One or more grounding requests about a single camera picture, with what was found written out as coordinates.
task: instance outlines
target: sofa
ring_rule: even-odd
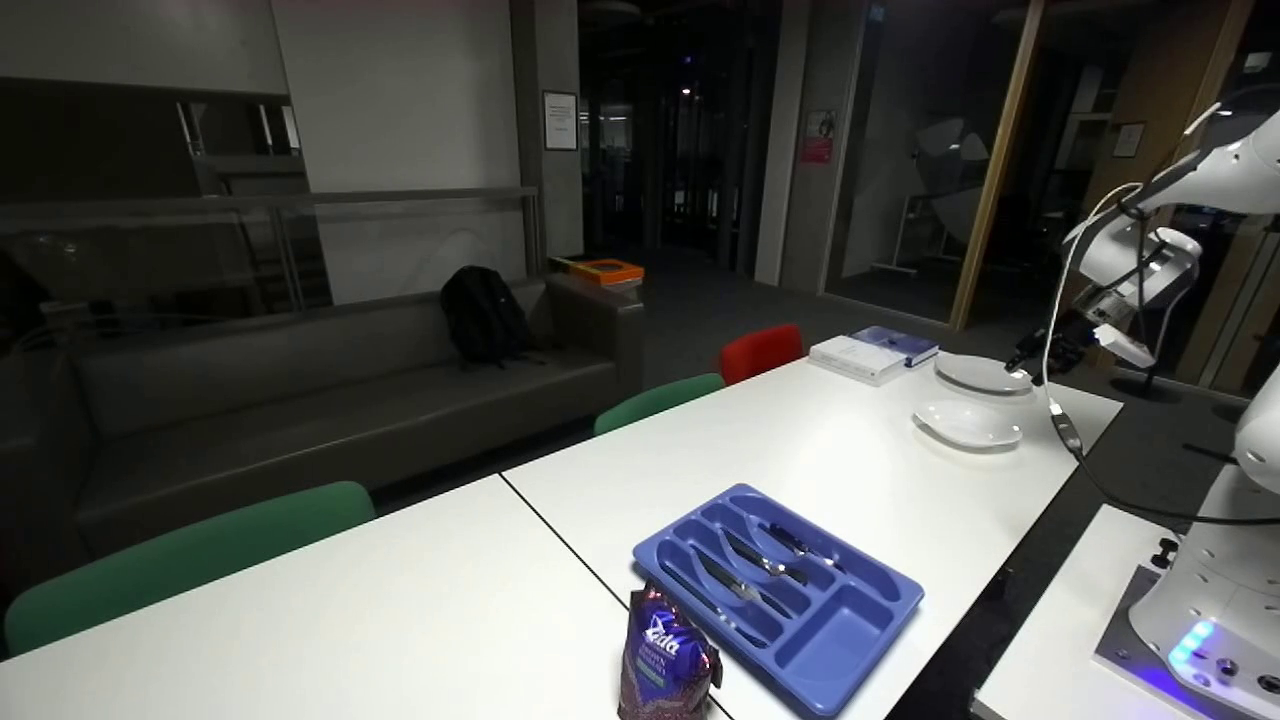
[[[645,305],[512,286],[537,351],[465,363],[440,295],[58,339],[0,363],[8,590],[188,519],[326,481],[370,493],[594,416],[645,378]]]

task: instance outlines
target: chair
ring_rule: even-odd
[[[636,395],[610,402],[608,413],[600,413],[591,433],[594,436],[614,433],[622,425],[636,425],[636,421],[655,416],[662,409],[689,402],[689,400],[707,395],[714,387],[722,387],[722,378],[714,371],[699,371],[699,377],[684,377],[684,378],[636,392]]]
[[[796,324],[754,326],[720,346],[720,378],[741,382],[766,368],[791,363],[805,357],[805,333]]]
[[[150,537],[21,590],[3,613],[8,651],[31,651],[370,515],[362,485],[339,481]]]

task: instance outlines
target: red chair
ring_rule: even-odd
[[[741,382],[747,377],[791,363],[801,357],[805,357],[805,333],[796,324],[771,324],[771,326],[754,326],[747,334],[729,339],[720,346],[714,368],[722,382]]]

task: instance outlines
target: cutlery tray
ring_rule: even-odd
[[[835,715],[919,585],[735,485],[636,544],[636,571],[801,715]]]

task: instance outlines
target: white table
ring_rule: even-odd
[[[1025,443],[997,454],[937,443],[912,409],[946,395],[1009,413]],[[1069,387],[1053,395],[1088,443],[1121,413]],[[1072,469],[1041,395],[974,395],[945,382],[930,363],[871,387],[801,361],[505,477],[614,597],[639,585],[631,544],[730,485],[766,493],[919,580],[917,620],[842,712],[880,720]],[[747,720],[791,715],[741,664],[729,664],[720,704]]]
[[[500,481],[0,664],[3,720],[600,720],[622,606]]]
[[[1121,509],[1099,509],[988,685],[974,690],[974,712],[1002,720],[1192,715],[1095,655],[1095,639],[1103,634],[1133,567],[1148,563],[1161,537],[1166,537],[1166,526]]]

